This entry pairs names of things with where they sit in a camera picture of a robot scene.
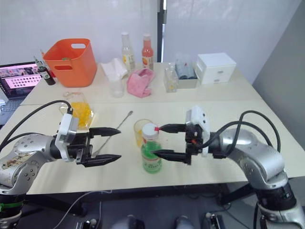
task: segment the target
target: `laptop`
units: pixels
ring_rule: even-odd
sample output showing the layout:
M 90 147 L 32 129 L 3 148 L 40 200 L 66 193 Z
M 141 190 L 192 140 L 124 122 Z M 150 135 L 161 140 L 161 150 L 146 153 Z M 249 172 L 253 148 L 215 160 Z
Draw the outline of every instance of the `laptop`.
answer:
M 1 106 L 0 125 L 4 125 L 31 90 L 41 75 L 35 62 L 0 65 L 0 87 L 8 98 Z

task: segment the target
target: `robotic arm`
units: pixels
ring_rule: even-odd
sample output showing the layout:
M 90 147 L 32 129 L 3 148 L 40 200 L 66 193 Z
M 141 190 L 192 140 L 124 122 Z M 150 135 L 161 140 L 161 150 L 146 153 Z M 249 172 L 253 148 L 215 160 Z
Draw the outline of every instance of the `robotic arm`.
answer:
M 167 124 L 160 130 L 169 133 L 186 132 L 186 151 L 158 150 L 154 153 L 166 160 L 191 164 L 191 155 L 204 153 L 203 136 L 208 135 L 204 125 L 206 115 L 198 106 L 187 112 L 185 124 Z M 233 151 L 227 155 L 232 145 L 236 129 L 224 130 L 218 136 L 211 133 L 213 141 L 208 153 L 214 158 L 230 158 L 243 170 L 258 198 L 258 206 L 263 215 L 261 228 L 305 229 L 305 215 L 297 202 L 284 171 L 282 155 L 274 148 L 261 143 L 250 131 L 241 130 Z
M 112 136 L 113 128 L 90 128 L 76 133 L 78 118 L 64 114 L 56 136 L 26 135 L 16 142 L 11 152 L 0 160 L 0 228 L 15 228 L 21 217 L 25 194 L 40 168 L 48 162 L 63 159 L 85 167 L 101 166 L 119 159 L 120 155 L 98 155 L 92 158 L 90 139 L 96 135 Z

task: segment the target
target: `metal spoon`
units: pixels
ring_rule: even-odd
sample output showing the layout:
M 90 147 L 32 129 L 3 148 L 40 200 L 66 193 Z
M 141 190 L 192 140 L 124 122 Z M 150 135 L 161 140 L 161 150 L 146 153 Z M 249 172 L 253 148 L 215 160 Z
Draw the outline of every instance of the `metal spoon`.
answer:
M 130 112 L 127 114 L 127 116 L 123 119 L 123 121 L 119 124 L 119 126 L 117 127 L 117 129 L 119 129 L 119 128 L 121 127 L 121 125 L 126 121 L 126 119 L 127 119 L 129 116 L 131 116 L 132 114 L 133 114 L 133 111 L 130 111 Z M 94 155 L 97 155 L 97 154 L 100 152 L 100 150 L 106 145 L 106 143 L 109 141 L 110 138 L 111 138 L 111 136 L 108 137 L 107 140 L 104 142 L 104 144 L 103 144 L 98 150 L 96 150 L 93 154 L 94 154 Z

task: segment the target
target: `white bottle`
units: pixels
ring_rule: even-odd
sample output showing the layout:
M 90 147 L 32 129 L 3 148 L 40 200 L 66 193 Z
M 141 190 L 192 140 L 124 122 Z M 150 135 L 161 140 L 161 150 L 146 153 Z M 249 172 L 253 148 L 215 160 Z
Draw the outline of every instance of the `white bottle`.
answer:
M 135 70 L 135 63 L 133 49 L 129 41 L 129 33 L 122 32 L 122 44 L 123 62 L 128 70 L 128 73 L 131 73 Z

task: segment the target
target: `label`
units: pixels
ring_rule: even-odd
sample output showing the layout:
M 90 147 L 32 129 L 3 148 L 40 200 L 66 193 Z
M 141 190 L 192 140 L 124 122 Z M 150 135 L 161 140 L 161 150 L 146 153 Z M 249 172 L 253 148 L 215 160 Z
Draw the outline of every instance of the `label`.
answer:
M 143 56 L 142 61 L 143 61 L 143 68 L 149 68 L 153 70 L 153 56 L 151 57 Z
M 156 173 L 161 169 L 161 159 L 147 159 L 146 157 L 142 156 L 143 160 L 143 167 L 149 173 Z
M 47 72 L 41 72 L 40 75 L 44 78 L 44 79 L 49 79 L 50 75 Z
M 128 71 L 135 69 L 134 55 L 123 55 L 123 62 Z

